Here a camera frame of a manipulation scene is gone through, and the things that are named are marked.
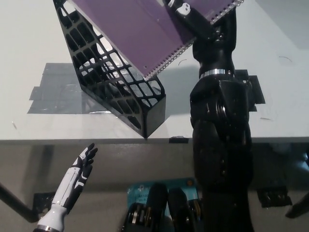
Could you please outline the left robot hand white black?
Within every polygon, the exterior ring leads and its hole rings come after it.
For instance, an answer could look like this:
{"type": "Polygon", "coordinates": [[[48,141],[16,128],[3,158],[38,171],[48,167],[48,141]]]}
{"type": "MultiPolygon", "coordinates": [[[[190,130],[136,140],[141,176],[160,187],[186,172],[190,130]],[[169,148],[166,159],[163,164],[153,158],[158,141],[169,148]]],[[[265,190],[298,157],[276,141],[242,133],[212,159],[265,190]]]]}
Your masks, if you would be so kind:
{"type": "Polygon", "coordinates": [[[65,208],[66,213],[72,210],[91,174],[97,151],[98,148],[92,143],[80,153],[60,182],[52,206],[59,205],[65,208]]]}

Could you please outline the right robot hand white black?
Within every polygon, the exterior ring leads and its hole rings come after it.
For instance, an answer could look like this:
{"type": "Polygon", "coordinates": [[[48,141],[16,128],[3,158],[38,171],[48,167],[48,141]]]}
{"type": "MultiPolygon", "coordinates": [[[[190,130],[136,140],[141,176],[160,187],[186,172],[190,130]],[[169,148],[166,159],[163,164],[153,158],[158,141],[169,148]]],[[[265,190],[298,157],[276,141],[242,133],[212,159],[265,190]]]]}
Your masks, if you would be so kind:
{"type": "Polygon", "coordinates": [[[236,7],[241,0],[165,0],[171,15],[204,41],[236,39],[236,7]]]}

